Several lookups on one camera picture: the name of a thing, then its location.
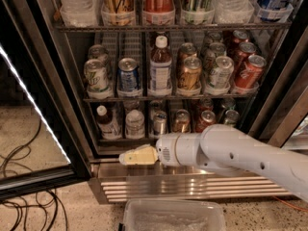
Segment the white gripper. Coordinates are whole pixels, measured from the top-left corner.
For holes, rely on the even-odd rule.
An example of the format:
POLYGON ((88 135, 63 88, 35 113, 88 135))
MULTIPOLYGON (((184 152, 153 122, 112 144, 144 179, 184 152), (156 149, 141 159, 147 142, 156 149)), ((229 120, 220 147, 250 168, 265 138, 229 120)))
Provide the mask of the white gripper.
POLYGON ((118 159, 125 166, 154 165, 159 158, 165 166, 199 167, 203 163, 200 137, 198 133, 164 134, 156 142, 157 151, 152 145, 145 144, 121 153, 118 159))

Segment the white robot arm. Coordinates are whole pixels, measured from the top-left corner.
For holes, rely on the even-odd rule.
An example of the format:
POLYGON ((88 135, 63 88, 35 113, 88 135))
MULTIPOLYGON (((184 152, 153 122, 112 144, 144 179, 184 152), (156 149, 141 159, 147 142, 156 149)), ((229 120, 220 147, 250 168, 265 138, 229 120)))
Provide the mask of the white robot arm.
POLYGON ((242 131, 214 124, 201 133, 169 133, 156 144, 144 144, 119 155, 125 166, 194 167, 223 176, 248 170, 268 178, 289 193, 308 201, 308 157, 262 143, 242 131))

